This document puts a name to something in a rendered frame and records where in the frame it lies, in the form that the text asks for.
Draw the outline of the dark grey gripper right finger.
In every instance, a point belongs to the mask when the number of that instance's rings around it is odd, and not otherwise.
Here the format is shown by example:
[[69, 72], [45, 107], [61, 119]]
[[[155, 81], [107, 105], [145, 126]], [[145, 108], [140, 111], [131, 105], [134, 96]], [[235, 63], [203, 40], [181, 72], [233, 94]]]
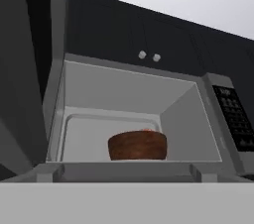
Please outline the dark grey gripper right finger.
[[246, 182], [247, 179], [236, 174], [224, 174], [199, 168], [195, 165], [190, 165], [190, 174], [195, 182], [201, 183], [218, 183], [218, 182]]

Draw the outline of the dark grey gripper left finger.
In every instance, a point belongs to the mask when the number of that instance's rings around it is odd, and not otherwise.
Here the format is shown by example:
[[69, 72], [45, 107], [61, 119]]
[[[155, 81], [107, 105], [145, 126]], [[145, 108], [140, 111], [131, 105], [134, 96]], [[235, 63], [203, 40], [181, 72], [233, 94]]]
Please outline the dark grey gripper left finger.
[[62, 177], [63, 173], [63, 164], [40, 164], [26, 173], [5, 179], [4, 182], [56, 182]]

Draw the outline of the brown wooden bowl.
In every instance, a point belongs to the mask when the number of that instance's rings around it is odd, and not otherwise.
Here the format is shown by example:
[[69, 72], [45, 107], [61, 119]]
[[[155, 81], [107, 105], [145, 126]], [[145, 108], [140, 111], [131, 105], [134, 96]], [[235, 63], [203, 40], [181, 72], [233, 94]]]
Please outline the brown wooden bowl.
[[164, 160], [168, 153], [167, 137], [156, 131], [129, 131], [108, 140], [112, 161]]

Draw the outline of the dark grey microwave door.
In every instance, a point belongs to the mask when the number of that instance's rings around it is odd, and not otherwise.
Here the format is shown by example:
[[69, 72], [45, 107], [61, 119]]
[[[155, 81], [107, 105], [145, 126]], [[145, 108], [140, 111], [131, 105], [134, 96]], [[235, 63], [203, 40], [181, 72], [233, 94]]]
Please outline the dark grey microwave door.
[[0, 0], [0, 167], [48, 159], [64, 70], [67, 0]]

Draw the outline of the grey microwave oven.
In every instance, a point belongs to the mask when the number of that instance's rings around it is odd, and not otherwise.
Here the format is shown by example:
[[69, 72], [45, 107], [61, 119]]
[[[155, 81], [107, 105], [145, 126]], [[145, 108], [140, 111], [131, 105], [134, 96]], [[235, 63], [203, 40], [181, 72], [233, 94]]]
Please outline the grey microwave oven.
[[[190, 165], [248, 179], [254, 144], [238, 151], [226, 117], [239, 114], [229, 77], [202, 77], [87, 56], [66, 55], [48, 163], [61, 182], [191, 182]], [[152, 129], [166, 135], [162, 161], [112, 161], [115, 134]]]

